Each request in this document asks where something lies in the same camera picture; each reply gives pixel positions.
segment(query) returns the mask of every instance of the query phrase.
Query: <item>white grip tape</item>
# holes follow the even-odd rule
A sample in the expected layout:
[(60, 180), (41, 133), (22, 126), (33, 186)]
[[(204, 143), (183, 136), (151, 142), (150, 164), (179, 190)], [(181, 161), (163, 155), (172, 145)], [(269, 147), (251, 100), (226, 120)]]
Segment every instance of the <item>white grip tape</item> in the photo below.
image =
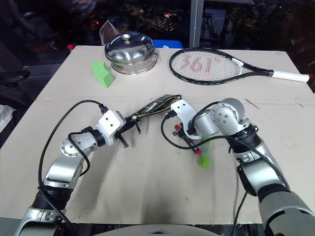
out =
[(309, 80), (309, 75), (302, 75), (297, 73), (290, 73), (284, 71), (274, 70), (273, 78), (285, 79), (285, 80), (294, 80), (299, 82), (306, 83)]

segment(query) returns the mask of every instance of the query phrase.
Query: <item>stainless steel pot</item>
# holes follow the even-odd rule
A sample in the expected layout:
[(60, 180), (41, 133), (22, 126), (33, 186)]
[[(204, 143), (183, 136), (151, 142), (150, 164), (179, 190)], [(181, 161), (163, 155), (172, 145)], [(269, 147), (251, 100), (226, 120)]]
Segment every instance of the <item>stainless steel pot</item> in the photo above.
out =
[(147, 72), (158, 59), (152, 39), (135, 31), (113, 36), (105, 45), (105, 55), (116, 71), (126, 75)]

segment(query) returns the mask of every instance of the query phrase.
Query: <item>green sponge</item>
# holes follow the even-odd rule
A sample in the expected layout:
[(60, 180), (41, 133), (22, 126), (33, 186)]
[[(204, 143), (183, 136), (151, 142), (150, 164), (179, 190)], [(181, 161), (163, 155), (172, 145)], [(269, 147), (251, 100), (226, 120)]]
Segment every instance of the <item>green sponge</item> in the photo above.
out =
[(202, 150), (202, 153), (201, 153), (199, 166), (204, 169), (208, 169), (211, 166), (211, 157), (208, 156), (209, 147), (210, 147), (210, 141), (205, 143), (204, 149)]
[(107, 70), (104, 62), (93, 61), (92, 71), (95, 74), (97, 80), (103, 86), (108, 88), (114, 82), (114, 78), (113, 78), (112, 74)]

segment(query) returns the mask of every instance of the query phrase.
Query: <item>pot lid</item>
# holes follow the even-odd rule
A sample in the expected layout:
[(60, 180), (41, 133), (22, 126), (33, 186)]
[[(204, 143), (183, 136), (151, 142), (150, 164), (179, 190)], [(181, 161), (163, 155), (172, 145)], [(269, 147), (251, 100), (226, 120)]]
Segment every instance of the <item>pot lid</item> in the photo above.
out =
[(152, 39), (143, 33), (129, 31), (113, 36), (105, 45), (105, 55), (112, 61), (130, 64), (142, 61), (152, 55)]

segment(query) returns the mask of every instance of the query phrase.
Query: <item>tennis racket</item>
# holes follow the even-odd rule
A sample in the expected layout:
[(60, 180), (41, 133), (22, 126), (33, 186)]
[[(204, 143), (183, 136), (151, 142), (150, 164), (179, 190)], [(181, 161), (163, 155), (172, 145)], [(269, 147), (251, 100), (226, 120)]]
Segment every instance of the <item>tennis racket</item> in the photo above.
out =
[[(199, 85), (220, 85), (256, 75), (304, 83), (309, 80), (308, 75), (262, 69), (210, 48), (182, 49), (171, 57), (169, 67), (181, 80)], [(242, 73), (243, 68), (250, 72)]]

